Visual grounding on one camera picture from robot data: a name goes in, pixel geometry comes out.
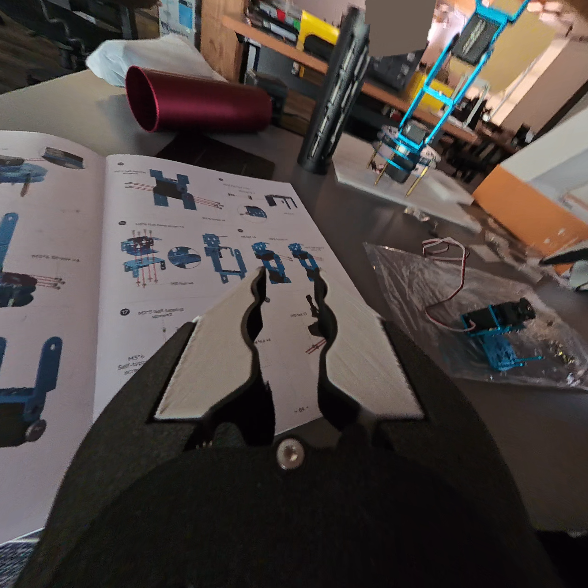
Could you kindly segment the clear plastic bag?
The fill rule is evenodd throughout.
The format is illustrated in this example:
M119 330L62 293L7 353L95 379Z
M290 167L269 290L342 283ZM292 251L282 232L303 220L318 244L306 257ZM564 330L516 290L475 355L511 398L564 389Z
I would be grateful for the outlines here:
M587 378L580 388L567 386L564 369L548 349L549 341L561 342L587 366L587 341L531 285L479 269L462 271L461 252L440 254L435 260L384 246L364 247L394 321L452 378L587 392ZM518 357L544 358L510 371L494 371L478 343L466 334L460 316L520 298L530 301L536 318L508 339Z

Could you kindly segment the white foam sheet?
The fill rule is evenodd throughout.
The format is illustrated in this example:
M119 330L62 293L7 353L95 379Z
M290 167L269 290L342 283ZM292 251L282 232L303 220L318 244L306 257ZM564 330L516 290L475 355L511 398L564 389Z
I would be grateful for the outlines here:
M332 157L337 182L400 204L411 212L458 224L474 233L481 232L481 224L465 210L465 206L473 203L473 197L455 180L432 166L408 195L419 175L411 174L407 182L400 184L385 173L376 182L378 174L367 167L372 152L369 143L343 134Z

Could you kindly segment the black cylindrical tool holder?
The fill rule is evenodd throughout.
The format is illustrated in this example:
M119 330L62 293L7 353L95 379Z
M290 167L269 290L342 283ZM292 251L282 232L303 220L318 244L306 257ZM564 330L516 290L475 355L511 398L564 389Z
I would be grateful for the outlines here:
M370 61L369 31L364 11L350 7L331 53L298 155L298 165L307 172L327 173L350 111L362 91Z

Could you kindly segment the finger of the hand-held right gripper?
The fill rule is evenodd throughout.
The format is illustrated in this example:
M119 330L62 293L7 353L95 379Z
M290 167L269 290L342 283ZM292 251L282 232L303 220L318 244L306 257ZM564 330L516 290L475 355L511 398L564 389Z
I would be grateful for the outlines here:
M587 291L587 246L572 246L539 261L540 266L571 265L569 288Z

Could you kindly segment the blue white carton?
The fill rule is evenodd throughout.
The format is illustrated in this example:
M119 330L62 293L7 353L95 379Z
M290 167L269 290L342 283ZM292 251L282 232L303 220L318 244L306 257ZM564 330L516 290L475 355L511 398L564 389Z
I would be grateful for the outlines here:
M159 1L160 36L175 34L191 42L195 39L195 4L193 1Z

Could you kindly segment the black servo with blue bracket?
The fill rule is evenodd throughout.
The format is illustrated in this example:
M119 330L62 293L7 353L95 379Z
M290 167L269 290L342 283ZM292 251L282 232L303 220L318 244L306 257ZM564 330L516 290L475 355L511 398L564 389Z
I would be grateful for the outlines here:
M536 312L526 298L518 301L488 305L460 316L468 337L481 347L494 371L510 371L525 367L529 362L543 360L543 356L518 357L508 335L526 328L526 323L536 318Z

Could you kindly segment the open instruction manual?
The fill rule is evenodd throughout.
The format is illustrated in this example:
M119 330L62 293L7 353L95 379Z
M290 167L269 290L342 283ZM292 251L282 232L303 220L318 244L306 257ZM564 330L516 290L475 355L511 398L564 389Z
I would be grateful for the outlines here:
M357 288L294 188L221 162L101 156L1 131L1 544L47 521L92 422L184 324L254 269L269 281L261 364L278 432L318 417L307 270Z

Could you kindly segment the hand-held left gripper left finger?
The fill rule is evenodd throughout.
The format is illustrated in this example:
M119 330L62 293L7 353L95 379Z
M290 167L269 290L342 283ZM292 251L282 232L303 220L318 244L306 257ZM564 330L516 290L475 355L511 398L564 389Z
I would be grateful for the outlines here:
M154 408L155 423L192 423L197 445L210 443L225 423L237 427L246 445L272 444L275 406L255 345L267 281L260 266L195 319Z

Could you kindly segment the orange cardboard box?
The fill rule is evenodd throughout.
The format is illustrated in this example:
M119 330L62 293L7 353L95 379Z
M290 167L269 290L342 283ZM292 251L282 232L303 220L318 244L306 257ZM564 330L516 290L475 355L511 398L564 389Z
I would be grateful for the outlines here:
M545 256L587 241L587 107L497 165L473 198Z

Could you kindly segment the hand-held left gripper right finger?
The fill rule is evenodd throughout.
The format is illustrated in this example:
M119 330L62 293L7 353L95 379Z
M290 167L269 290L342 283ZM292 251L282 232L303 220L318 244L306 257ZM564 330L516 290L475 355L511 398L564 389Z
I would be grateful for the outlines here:
M425 411L384 319L329 276L313 276L320 349L318 407L338 432L360 426L369 438L387 422L419 422Z

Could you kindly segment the wooden workbench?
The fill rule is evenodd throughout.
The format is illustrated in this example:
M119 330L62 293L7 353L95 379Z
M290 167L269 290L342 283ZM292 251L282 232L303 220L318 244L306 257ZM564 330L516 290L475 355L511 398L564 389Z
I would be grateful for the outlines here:
M305 68L319 72L322 75L327 74L327 62L311 56L304 51L300 51L288 43L262 32L260 29L254 28L247 22L245 15L241 13L226 13L222 16L221 22L224 27L233 31L237 35L244 37L247 41L253 41L261 47L269 48L278 54L291 59L293 62L297 62ZM406 113L409 110L410 104L407 101L371 84L366 78L364 79L362 92L403 113ZM467 143L476 143L479 139L478 135L468 127L464 128L448 121L443 123L441 130Z

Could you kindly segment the yellow case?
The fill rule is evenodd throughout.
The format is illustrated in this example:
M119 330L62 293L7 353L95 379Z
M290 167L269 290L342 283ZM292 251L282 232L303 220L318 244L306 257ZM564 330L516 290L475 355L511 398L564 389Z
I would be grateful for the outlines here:
M339 28L324 21L313 14L301 11L296 48L303 50L305 40L308 36L315 36L331 45L335 45L339 37Z

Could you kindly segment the grey desk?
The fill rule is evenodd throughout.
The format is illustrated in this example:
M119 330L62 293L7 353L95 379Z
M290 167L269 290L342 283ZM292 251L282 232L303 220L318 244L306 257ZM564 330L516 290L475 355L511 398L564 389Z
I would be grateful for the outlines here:
M155 156L173 134L150 134L130 113L123 89L90 71L1 95L1 129L59 136L102 156ZM290 183L365 301L392 315L364 243L419 253L427 226L400 207L303 171L302 138L269 127L219 141L275 163L274 180ZM533 525L540 530L587 529L587 393L575 388L509 386L457 380L498 445Z

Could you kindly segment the wooden post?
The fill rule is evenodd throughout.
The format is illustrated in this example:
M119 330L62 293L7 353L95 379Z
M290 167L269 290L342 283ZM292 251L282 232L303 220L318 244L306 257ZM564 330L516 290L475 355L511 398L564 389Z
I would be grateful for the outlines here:
M238 82L242 46L234 31L225 27L225 15L243 13L247 1L202 1L200 53L209 66L229 82Z

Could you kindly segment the white crumpled plastic bag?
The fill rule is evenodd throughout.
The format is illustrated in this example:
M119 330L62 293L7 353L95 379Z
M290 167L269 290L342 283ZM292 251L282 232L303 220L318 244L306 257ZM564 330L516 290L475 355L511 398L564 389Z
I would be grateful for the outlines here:
M131 66L226 81L188 40L176 34L150 40L106 40L86 58L85 64L95 76L120 88Z

